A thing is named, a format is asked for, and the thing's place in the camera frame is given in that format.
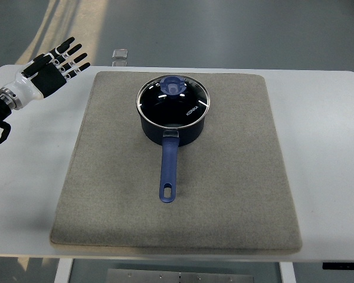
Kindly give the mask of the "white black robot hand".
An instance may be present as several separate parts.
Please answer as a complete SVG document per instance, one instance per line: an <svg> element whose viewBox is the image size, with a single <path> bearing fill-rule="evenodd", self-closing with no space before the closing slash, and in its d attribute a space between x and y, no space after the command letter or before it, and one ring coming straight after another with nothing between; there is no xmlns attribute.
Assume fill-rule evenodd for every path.
<svg viewBox="0 0 354 283"><path fill-rule="evenodd" d="M33 100L41 100L54 94L68 80L89 68L89 62L80 64L87 53L77 55L82 45L72 46L74 40L71 37L22 66L16 72L15 80L0 89L0 99L11 110L20 110Z"/></svg>

